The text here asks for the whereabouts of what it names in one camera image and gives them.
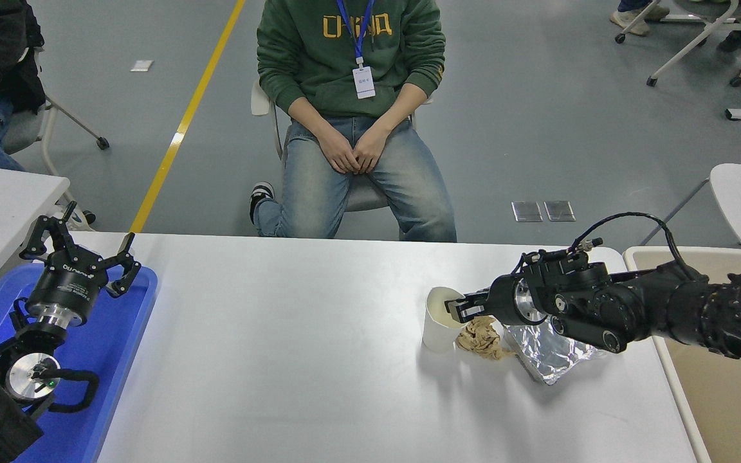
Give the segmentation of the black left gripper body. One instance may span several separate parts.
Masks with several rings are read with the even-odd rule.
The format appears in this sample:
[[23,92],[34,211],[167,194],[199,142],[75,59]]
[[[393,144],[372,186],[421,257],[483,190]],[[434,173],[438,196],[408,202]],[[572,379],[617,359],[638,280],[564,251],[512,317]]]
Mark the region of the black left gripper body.
[[100,255],[89,250],[80,250],[76,261],[64,250],[51,253],[28,297],[26,310],[38,316],[43,307],[57,305],[73,311],[79,318],[88,318],[101,288],[107,284],[107,271],[93,269],[100,259]]

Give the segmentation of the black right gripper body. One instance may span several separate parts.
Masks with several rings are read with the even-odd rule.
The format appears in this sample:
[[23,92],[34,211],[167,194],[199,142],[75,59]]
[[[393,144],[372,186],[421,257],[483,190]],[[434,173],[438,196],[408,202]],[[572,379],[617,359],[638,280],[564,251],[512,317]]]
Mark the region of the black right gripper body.
[[515,288],[518,278],[502,275],[496,278],[489,288],[489,314],[503,325],[526,325],[526,317],[517,308]]

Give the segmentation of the person's left hand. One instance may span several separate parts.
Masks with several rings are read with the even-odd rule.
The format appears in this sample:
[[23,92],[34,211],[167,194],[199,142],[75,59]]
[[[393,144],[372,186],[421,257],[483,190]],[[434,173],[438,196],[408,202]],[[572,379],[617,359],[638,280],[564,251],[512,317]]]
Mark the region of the person's left hand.
[[371,173],[377,166],[385,144],[392,130],[378,127],[376,124],[370,127],[365,134],[359,138],[352,154],[358,162],[355,173],[365,175]]

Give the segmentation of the person's right hand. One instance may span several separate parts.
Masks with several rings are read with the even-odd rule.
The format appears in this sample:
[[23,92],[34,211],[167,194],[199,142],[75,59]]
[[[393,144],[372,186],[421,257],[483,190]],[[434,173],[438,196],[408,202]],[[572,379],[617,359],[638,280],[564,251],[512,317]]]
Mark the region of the person's right hand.
[[333,127],[327,126],[313,132],[327,163],[342,175],[357,174],[360,167],[347,138]]

